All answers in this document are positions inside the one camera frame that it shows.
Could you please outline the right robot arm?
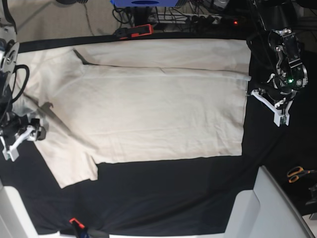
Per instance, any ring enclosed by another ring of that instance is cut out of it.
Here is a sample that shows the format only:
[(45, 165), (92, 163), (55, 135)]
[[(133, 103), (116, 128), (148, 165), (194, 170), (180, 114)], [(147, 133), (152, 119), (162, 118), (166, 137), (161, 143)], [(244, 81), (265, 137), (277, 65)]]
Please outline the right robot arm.
[[(13, 103), (16, 102), (26, 88), (30, 76), (28, 66), (17, 65), (17, 56), (20, 44), (17, 42), (17, 29), (15, 21), (10, 14), (6, 0), (0, 2), (0, 137), (7, 139), (15, 136), (19, 138), (27, 129), (31, 132), (26, 140), (44, 140), (46, 130), (40, 125), (39, 119), (29, 119), (27, 116), (18, 116), (12, 112)], [(25, 80), (16, 96), (9, 83), (12, 75), (19, 69), (26, 72)]]

